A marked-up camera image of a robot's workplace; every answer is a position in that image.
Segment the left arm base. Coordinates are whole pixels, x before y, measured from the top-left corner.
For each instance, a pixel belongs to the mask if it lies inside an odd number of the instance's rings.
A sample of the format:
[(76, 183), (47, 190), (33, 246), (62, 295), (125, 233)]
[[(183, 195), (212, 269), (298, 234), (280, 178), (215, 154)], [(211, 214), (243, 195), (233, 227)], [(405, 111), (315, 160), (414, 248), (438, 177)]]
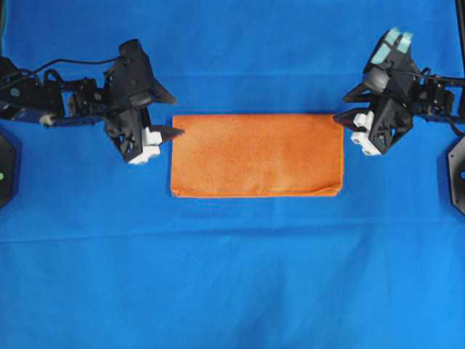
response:
[(21, 156), (20, 140), (1, 127), (1, 209), (17, 195)]

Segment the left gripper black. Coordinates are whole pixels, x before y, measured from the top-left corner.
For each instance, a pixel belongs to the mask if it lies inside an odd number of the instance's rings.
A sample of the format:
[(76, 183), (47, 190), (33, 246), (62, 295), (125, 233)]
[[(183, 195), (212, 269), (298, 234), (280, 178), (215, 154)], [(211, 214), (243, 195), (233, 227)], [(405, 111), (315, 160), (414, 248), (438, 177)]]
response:
[(185, 131), (151, 125), (147, 107), (153, 103), (175, 105), (177, 99), (155, 78), (151, 64), (124, 66), (121, 58), (105, 72), (108, 107), (105, 132), (128, 164), (145, 164), (160, 154), (159, 145)]

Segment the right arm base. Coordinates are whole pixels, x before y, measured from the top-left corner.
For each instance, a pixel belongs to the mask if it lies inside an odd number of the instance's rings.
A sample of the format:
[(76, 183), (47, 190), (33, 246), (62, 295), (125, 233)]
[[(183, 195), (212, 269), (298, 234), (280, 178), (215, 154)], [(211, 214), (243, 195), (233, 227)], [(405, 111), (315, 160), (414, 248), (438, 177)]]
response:
[(462, 137), (448, 152), (448, 178), (452, 205), (464, 214), (464, 143)]

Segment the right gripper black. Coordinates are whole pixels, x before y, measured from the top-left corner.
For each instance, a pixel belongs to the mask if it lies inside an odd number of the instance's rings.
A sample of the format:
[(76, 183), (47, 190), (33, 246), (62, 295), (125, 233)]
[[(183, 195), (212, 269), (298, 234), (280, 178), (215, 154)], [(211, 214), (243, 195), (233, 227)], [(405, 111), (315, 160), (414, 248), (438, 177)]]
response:
[(343, 97), (346, 103), (368, 104), (365, 108), (352, 108), (333, 116), (337, 124), (352, 130), (351, 140), (365, 155), (384, 155), (413, 127), (412, 92), (418, 79), (416, 73), (410, 75), (415, 80), (406, 95), (390, 91), (377, 94), (361, 82)]

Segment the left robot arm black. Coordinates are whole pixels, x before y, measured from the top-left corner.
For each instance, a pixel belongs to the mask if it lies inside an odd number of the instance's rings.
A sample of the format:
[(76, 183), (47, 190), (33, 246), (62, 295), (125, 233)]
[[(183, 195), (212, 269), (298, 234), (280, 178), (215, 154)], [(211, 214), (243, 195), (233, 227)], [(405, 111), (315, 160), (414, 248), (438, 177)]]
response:
[(184, 134), (150, 120), (149, 105), (173, 104), (175, 99), (156, 80), (145, 53), (121, 54), (109, 62), (99, 87), (95, 79), (66, 81), (50, 63), (40, 68), (40, 77), (2, 57), (1, 118), (49, 128), (102, 122), (126, 163), (147, 163), (159, 155), (162, 144)]

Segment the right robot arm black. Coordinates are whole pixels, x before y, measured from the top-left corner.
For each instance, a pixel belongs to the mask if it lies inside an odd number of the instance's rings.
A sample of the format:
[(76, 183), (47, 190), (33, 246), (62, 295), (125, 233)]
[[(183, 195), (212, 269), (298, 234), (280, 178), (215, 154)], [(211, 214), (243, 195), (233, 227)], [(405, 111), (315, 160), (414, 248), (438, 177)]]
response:
[(333, 120), (352, 130), (352, 141), (367, 156), (384, 155), (413, 128), (418, 116), (428, 122), (448, 124), (459, 137), (464, 112), (452, 114), (455, 95), (448, 87), (464, 88), (464, 79), (420, 71), (409, 57), (368, 64), (362, 82), (345, 96), (346, 103), (367, 103), (337, 113)]

